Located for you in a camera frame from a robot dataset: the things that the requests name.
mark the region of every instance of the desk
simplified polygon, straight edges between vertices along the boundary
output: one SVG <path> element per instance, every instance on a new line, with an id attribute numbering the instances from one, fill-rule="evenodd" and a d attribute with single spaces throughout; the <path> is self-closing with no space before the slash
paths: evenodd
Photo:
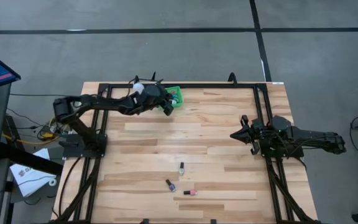
<path id="1" fill-rule="evenodd" d="M 98 85 L 86 82 L 82 94 L 95 94 Z M 284 85 L 268 83 L 267 87 L 273 114 L 292 121 Z M 126 93 L 127 89 L 113 89 L 112 97 Z M 108 146 L 101 160 L 92 222 L 139 223 L 149 218 L 151 223 L 209 223 L 210 219 L 275 223 L 264 159 L 252 156 L 250 145 L 229 137 L 241 128 L 241 115 L 257 117 L 252 89 L 184 88 L 182 93 L 185 102 L 171 116 L 158 109 L 139 116 L 109 112 Z M 81 117 L 88 126 L 92 115 L 88 111 Z M 65 162 L 62 180 L 74 161 Z M 185 163 L 184 176 L 178 173 L 180 162 Z M 83 159 L 71 173 L 63 208 L 78 191 L 82 166 Z M 285 159 L 284 166 L 290 193 L 306 214 L 317 219 L 305 168 L 295 159 Z M 169 191 L 165 179 L 175 184 L 176 192 Z M 198 195 L 183 195 L 191 189 Z M 87 199 L 85 195 L 81 218 Z"/>

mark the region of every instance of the white paper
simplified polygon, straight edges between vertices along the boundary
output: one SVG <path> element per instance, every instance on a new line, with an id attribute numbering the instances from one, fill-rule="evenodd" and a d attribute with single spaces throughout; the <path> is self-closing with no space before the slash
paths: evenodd
<path id="1" fill-rule="evenodd" d="M 49 160 L 49 153 L 48 149 L 46 148 L 33 153 L 33 155 Z M 47 184 L 50 180 L 56 178 L 56 175 L 34 170 L 30 167 L 22 166 L 19 164 L 12 165 L 11 171 L 13 173 L 14 178 L 16 179 L 17 184 L 19 185 L 23 197 L 31 195 L 39 188 Z"/>

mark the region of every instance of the black floor stripe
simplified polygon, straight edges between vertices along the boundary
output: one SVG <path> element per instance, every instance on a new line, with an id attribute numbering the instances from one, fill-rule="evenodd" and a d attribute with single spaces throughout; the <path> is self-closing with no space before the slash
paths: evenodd
<path id="1" fill-rule="evenodd" d="M 255 32 L 254 28 L 155 28 L 155 29 L 74 29 L 74 30 L 0 30 L 0 34 L 172 34 Z"/>
<path id="2" fill-rule="evenodd" d="M 249 4 L 251 6 L 252 18 L 254 19 L 256 39 L 258 41 L 259 54 L 260 54 L 260 59 L 262 61 L 262 66 L 263 66 L 263 70 L 264 70 L 265 81 L 271 82 L 272 76 L 270 74 L 269 63 L 267 62 L 264 38 L 262 37 L 262 32 L 261 32 L 261 28 L 260 28 L 260 24 L 259 24 L 259 17 L 258 17 L 258 11 L 256 9 L 255 0 L 249 0 Z"/>
<path id="3" fill-rule="evenodd" d="M 262 28 L 262 32 L 358 32 L 358 27 L 337 28 Z"/>

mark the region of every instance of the green object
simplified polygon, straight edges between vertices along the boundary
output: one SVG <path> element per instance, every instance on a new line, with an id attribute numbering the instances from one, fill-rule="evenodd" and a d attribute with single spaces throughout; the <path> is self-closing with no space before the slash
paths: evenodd
<path id="1" fill-rule="evenodd" d="M 175 100 L 176 100 L 176 104 L 172 104 L 173 107 L 180 107 L 183 104 L 183 96 L 181 95 L 181 91 L 180 91 L 180 87 L 179 86 L 174 86 L 174 87 L 170 87 L 170 88 L 165 88 L 165 90 L 168 93 L 171 93 L 172 95 L 176 95 L 175 96 Z"/>

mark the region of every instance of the wooden table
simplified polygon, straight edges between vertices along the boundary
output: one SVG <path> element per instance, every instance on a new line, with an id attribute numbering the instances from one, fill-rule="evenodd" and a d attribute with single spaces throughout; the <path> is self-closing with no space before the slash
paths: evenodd
<path id="1" fill-rule="evenodd" d="M 84 83 L 82 94 L 95 94 L 98 85 Z M 273 115 L 292 121 L 284 85 L 267 86 Z M 126 93 L 127 89 L 113 89 L 112 97 Z M 171 116 L 159 109 L 139 116 L 109 112 L 108 146 L 101 160 L 92 222 L 139 223 L 149 218 L 151 223 L 209 223 L 210 219 L 218 223 L 275 223 L 264 159 L 251 155 L 250 145 L 229 137 L 241 128 L 241 115 L 250 120 L 257 117 L 252 89 L 183 88 L 182 93 L 185 102 Z M 260 99 L 264 110 L 262 93 Z M 88 111 L 81 117 L 88 126 L 92 115 Z M 65 162 L 62 180 L 74 161 Z M 180 162 L 185 163 L 183 176 L 178 173 Z M 294 159 L 285 159 L 284 166 L 289 191 L 306 214 L 317 218 L 305 168 Z M 82 167 L 83 159 L 68 180 L 63 208 L 78 191 Z M 166 179 L 175 184 L 176 192 L 168 189 Z M 191 189 L 198 195 L 183 194 Z M 82 218 L 87 200 L 86 195 Z"/>

